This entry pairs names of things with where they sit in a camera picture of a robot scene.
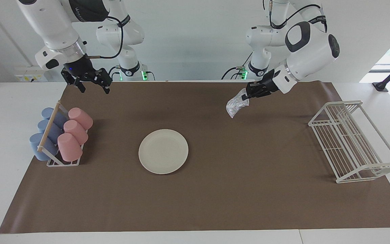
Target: white wire rack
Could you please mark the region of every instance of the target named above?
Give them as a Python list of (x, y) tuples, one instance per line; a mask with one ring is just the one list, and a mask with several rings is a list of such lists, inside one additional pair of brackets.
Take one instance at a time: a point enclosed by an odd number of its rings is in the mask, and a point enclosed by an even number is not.
[(65, 116), (67, 119), (68, 117), (68, 111), (61, 105), (61, 101), (58, 101), (55, 105), (54, 111), (49, 119), (48, 126), (45, 129), (45, 132), (43, 133), (42, 140), (40, 141), (39, 146), (37, 147), (38, 152), (43, 152), (44, 154), (48, 155), (50, 159), (48, 160), (48, 163), (46, 164), (48, 167), (68, 167), (68, 166), (78, 166), (79, 162), (81, 161), (81, 158), (79, 158), (76, 161), (73, 162), (66, 162), (62, 159), (61, 155), (59, 154), (59, 150), (57, 152), (56, 156), (53, 156), (46, 148), (45, 148), (45, 141), (48, 137), (49, 131), (51, 129), (51, 124), (54, 122), (55, 117), (57, 113), (61, 113), (63, 116)]
[(337, 183), (377, 179), (390, 173), (390, 162), (384, 163), (362, 133), (352, 113), (360, 109), (390, 150), (390, 145), (362, 108), (362, 101), (328, 102), (311, 119), (312, 127)]

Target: pink cup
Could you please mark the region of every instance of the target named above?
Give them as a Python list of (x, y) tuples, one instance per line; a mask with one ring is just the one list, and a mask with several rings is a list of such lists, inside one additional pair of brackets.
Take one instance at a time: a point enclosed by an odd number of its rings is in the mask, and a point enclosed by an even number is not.
[(79, 145), (88, 141), (88, 134), (85, 132), (84, 127), (76, 120), (69, 120), (64, 123), (64, 132), (72, 134), (79, 142)]
[(66, 162), (76, 161), (82, 156), (82, 149), (78, 141), (70, 133), (64, 133), (58, 137), (58, 148), (62, 159)]
[(72, 108), (68, 111), (68, 117), (71, 120), (76, 120), (85, 130), (90, 129), (93, 126), (93, 119), (80, 108)]

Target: plastic bag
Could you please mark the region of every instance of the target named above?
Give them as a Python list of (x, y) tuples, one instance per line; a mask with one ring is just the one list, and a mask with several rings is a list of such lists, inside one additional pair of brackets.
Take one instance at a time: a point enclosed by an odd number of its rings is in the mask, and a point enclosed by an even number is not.
[(239, 112), (240, 109), (249, 106), (249, 99), (243, 101), (242, 96), (246, 95), (246, 88), (243, 88), (233, 99), (226, 104), (226, 111), (231, 118)]

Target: plastic cup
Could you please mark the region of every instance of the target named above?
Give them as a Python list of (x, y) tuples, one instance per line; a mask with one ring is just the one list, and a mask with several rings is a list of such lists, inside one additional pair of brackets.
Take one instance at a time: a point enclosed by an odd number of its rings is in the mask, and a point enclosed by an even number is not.
[[(42, 117), (43, 119), (50, 119), (52, 113), (54, 112), (53, 108), (45, 108), (42, 111)], [(66, 123), (68, 119), (60, 112), (57, 113), (54, 119), (54, 124), (56, 124), (60, 129), (64, 128), (64, 123)]]
[(70, 133), (64, 133), (58, 137), (58, 148), (62, 159), (66, 162), (76, 161), (82, 156), (82, 149), (78, 141)]
[(90, 129), (93, 126), (93, 119), (80, 108), (72, 108), (68, 111), (68, 117), (71, 120), (76, 120), (85, 130)]
[[(32, 148), (32, 150), (34, 151), (34, 155), (36, 156), (37, 159), (39, 159), (40, 161), (48, 161), (48, 160), (50, 159), (50, 157), (48, 157), (48, 155), (46, 155), (46, 154), (43, 153), (43, 152), (39, 153), (39, 152), (37, 151), (37, 147), (39, 146), (40, 141), (42, 140), (42, 137), (43, 137), (43, 134), (42, 134), (42, 133), (33, 134), (33, 135), (29, 138), (29, 144), (31, 145), (31, 148)], [(48, 150), (53, 156), (57, 155), (57, 153), (58, 153), (58, 148), (51, 142), (51, 140), (50, 140), (49, 138), (46, 138), (46, 142), (45, 142), (44, 147), (45, 147), (46, 150)]]
[[(37, 129), (39, 129), (39, 133), (44, 134), (46, 127), (48, 126), (49, 120), (44, 119), (39, 122), (37, 125)], [(52, 123), (51, 129), (49, 130), (48, 138), (51, 140), (53, 144), (57, 144), (58, 137), (62, 134), (62, 130), (55, 124)]]
[(72, 134), (79, 142), (79, 145), (88, 141), (88, 134), (85, 132), (84, 127), (76, 120), (67, 121), (64, 124), (64, 132)]

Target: white table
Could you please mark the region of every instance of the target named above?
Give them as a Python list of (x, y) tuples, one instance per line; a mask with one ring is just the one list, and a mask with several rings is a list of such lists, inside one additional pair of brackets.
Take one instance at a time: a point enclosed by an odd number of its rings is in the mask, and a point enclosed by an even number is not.
[[(0, 225), (31, 161), (28, 138), (37, 131), (40, 112), (45, 107), (53, 107), (64, 88), (65, 83), (0, 83)], [(335, 88), (343, 100), (362, 100), (365, 110), (390, 143), (390, 116), (380, 112), (390, 111), (390, 95), (376, 92), (370, 84), (338, 83)], [(390, 228), (0, 235), (0, 244), (243, 242), (382, 244), (390, 242)]]

